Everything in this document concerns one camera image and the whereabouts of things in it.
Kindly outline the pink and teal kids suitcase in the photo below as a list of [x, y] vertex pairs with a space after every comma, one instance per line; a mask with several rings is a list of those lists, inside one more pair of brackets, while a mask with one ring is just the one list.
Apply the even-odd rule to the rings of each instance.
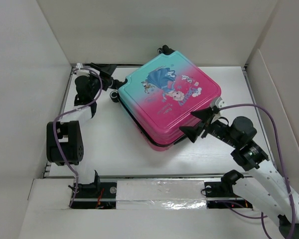
[[115, 82], [110, 98], [120, 103], [155, 151], [165, 151], [186, 138], [180, 127], [196, 128], [191, 113], [221, 96], [220, 86], [179, 51], [167, 45], [158, 56]]

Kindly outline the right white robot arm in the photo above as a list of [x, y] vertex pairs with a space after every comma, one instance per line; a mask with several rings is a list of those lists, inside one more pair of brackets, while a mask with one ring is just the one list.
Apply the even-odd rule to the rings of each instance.
[[267, 217], [275, 223], [284, 238], [299, 239], [299, 194], [290, 186], [286, 171], [279, 172], [265, 151], [254, 142], [257, 131], [250, 119], [239, 116], [232, 123], [223, 123], [214, 119], [220, 111], [213, 106], [191, 112], [200, 123], [179, 129], [191, 142], [210, 134], [233, 147], [231, 156], [234, 161], [257, 180], [261, 188], [250, 184], [242, 173], [231, 170], [222, 176], [219, 191], [250, 202], [261, 211], [261, 219]]

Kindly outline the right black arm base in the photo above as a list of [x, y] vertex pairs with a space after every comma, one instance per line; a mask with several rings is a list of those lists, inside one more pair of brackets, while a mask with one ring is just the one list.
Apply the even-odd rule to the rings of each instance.
[[207, 199], [207, 209], [252, 209], [247, 200], [234, 194], [233, 185], [244, 175], [236, 170], [224, 174], [220, 181], [205, 181], [201, 195]]

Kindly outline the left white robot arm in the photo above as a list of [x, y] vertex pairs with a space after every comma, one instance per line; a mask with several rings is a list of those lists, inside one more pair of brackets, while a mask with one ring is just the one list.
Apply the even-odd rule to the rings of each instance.
[[116, 68], [115, 64], [95, 63], [78, 63], [73, 67], [71, 76], [75, 93], [67, 98], [70, 108], [47, 124], [47, 160], [69, 168], [75, 178], [75, 184], [71, 186], [73, 191], [79, 188], [79, 174], [74, 167], [79, 165], [84, 156], [80, 126], [95, 116], [101, 93], [114, 87], [112, 74]]

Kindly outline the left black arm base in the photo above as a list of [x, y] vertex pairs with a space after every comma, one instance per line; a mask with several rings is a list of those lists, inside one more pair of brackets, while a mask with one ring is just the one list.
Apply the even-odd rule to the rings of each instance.
[[69, 203], [71, 209], [115, 209], [117, 182], [101, 181], [95, 171], [94, 180], [89, 184], [68, 186], [72, 190]]

